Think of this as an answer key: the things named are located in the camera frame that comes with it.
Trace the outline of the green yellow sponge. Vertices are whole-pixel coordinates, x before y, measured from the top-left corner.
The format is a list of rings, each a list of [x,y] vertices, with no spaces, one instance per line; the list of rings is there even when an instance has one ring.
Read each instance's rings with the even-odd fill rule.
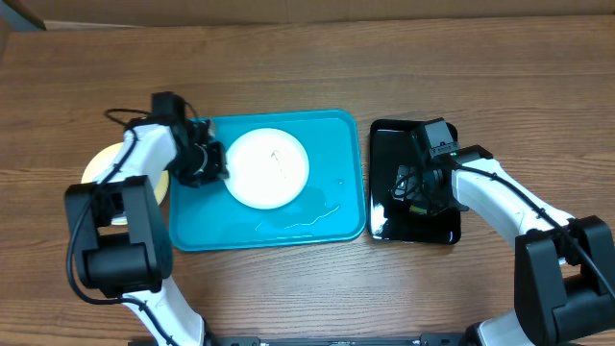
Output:
[[[408,210],[410,212],[413,212],[413,213],[424,214],[424,215],[427,215],[427,214],[430,213],[430,208],[428,206],[423,206],[423,205],[414,205],[414,204],[412,204],[408,208]]]

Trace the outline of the white plate with stain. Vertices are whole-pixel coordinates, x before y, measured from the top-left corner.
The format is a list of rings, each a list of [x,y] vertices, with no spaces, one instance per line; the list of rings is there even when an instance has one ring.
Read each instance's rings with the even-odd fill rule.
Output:
[[[291,134],[273,128],[250,131],[226,152],[225,186],[241,204],[272,210],[292,202],[308,182],[308,153]]]

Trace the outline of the yellow plate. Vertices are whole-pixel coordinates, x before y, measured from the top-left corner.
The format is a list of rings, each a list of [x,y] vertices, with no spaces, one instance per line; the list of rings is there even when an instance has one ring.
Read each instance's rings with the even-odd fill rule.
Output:
[[[96,154],[86,166],[86,169],[82,175],[81,183],[91,183],[96,177],[102,174],[103,171],[112,163],[113,159],[118,154],[121,147],[121,142],[115,143]],[[159,206],[165,199],[169,188],[169,181],[169,173],[167,171],[163,171],[158,185],[154,189],[154,194]]]

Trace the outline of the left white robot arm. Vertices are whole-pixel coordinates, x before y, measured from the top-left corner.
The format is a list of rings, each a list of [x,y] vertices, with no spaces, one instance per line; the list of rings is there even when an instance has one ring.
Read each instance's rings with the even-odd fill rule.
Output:
[[[73,292],[94,306],[129,308],[158,345],[217,342],[172,278],[172,245],[154,193],[163,172],[188,187],[224,176],[222,145],[211,127],[169,115],[134,118],[123,126],[110,166],[64,193]]]

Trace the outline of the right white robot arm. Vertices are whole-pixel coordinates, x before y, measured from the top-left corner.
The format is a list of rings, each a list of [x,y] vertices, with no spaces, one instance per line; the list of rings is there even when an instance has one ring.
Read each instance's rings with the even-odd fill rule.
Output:
[[[463,345],[571,345],[614,327],[614,242],[511,178],[479,145],[445,144],[398,174],[393,200],[440,215],[473,210],[513,248],[514,308],[468,328]]]

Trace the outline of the black plastic tray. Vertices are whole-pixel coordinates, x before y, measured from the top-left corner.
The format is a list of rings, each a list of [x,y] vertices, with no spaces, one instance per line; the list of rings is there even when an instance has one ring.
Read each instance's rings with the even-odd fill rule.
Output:
[[[437,215],[410,212],[412,199],[394,200],[391,188],[398,167],[421,163],[413,143],[419,121],[378,119],[369,135],[369,208],[367,229],[376,240],[454,245],[461,237],[460,211]]]

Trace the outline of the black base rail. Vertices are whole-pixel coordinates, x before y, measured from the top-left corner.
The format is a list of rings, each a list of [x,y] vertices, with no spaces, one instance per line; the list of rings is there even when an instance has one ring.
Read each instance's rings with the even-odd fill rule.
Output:
[[[220,346],[459,346],[464,333],[427,333],[420,336],[360,338],[286,338],[218,337]]]

